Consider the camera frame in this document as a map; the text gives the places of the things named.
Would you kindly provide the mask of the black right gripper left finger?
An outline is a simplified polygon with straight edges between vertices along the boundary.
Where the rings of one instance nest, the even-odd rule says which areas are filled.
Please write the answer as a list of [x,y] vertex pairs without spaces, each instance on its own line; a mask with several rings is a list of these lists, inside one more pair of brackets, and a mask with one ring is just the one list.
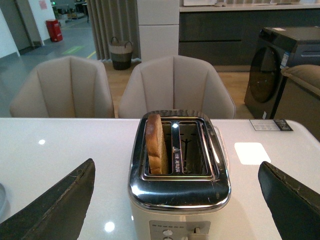
[[25,208],[0,224],[2,240],[78,239],[95,183],[89,158]]

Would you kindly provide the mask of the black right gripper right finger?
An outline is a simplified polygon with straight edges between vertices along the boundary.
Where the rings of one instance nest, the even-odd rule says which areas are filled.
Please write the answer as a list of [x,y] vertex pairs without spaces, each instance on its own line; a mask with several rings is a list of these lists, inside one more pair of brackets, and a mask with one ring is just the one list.
[[320,238],[320,194],[264,161],[258,170],[263,198],[283,240]]

